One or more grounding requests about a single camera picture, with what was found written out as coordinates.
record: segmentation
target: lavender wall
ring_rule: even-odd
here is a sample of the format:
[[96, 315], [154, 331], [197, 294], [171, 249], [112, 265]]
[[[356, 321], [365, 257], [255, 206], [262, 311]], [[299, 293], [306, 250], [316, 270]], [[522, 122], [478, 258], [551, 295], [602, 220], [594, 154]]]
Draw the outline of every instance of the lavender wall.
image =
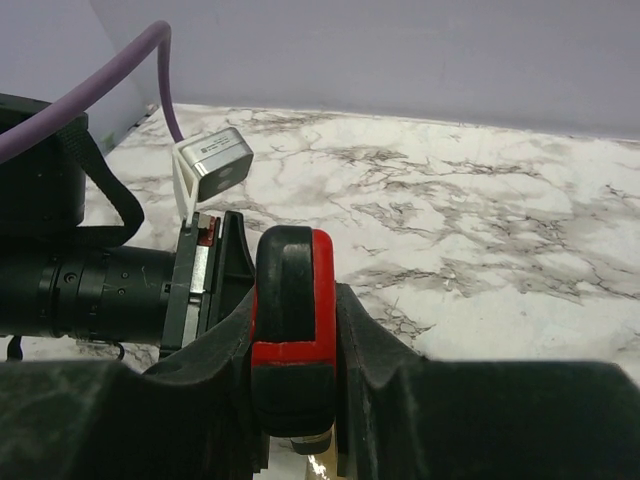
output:
[[180, 102], [640, 138], [638, 0], [90, 1], [119, 48], [172, 24]]
[[[114, 47], [87, 0], [0, 1], [0, 92], [54, 101], [114, 55]], [[117, 142], [145, 113], [127, 80], [89, 110], [100, 142]]]

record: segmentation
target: camera body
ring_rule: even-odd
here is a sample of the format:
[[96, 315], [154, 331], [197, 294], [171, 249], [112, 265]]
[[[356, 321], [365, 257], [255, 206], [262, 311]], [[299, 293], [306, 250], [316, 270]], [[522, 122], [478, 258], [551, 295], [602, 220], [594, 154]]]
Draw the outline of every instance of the camera body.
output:
[[[47, 106], [0, 95], [0, 133]], [[74, 236], [83, 228], [84, 169], [90, 159], [98, 164], [100, 155], [87, 127], [83, 114], [0, 165], [0, 335], [152, 344], [167, 356], [225, 318], [253, 286], [242, 215], [214, 218], [192, 209], [175, 252], [108, 246], [114, 237], [107, 242], [105, 232], [123, 227], [90, 227], [90, 235]], [[244, 172], [237, 183], [253, 154], [241, 137], [234, 139], [231, 147], [242, 148]], [[85, 152], [86, 145], [95, 148]], [[93, 174], [112, 176], [101, 155], [99, 160], [102, 170], [92, 167]], [[103, 190], [107, 197], [117, 183], [118, 195], [124, 198], [124, 190], [129, 210], [139, 209], [142, 222], [135, 197], [112, 180], [102, 184], [112, 189]]]

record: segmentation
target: white marble surface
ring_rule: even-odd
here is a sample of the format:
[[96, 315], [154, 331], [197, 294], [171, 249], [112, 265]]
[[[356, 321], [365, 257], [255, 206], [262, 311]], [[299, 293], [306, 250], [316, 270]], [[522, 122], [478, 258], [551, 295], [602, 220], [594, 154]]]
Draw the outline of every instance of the white marble surface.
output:
[[[388, 117], [178, 106], [186, 135], [237, 127], [248, 180], [202, 205], [326, 230], [339, 281], [439, 359], [589, 358], [640, 383], [640, 144]], [[142, 203], [133, 245], [172, 249], [171, 140], [159, 112], [108, 157]], [[87, 223], [117, 215], [95, 189]], [[154, 358], [130, 347], [136, 368]], [[113, 355], [28, 341], [28, 358]]]

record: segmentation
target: black cable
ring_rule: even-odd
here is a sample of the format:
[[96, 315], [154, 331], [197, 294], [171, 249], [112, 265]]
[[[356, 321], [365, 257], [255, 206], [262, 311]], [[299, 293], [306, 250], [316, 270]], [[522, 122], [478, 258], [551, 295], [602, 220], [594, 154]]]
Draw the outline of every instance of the black cable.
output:
[[124, 358], [124, 354], [126, 353], [124, 350], [124, 347], [122, 346], [121, 343], [118, 342], [113, 342], [113, 344], [118, 347], [118, 349], [120, 350], [120, 353], [118, 353], [118, 358], [116, 358], [116, 360], [118, 360], [119, 362], [122, 361], [122, 359]]

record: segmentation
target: black camera lens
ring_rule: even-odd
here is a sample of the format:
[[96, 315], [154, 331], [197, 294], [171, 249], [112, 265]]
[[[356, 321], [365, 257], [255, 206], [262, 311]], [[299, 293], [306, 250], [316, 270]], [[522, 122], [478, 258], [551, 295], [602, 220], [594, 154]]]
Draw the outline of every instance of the black camera lens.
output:
[[160, 342], [173, 253], [2, 243], [0, 335]]

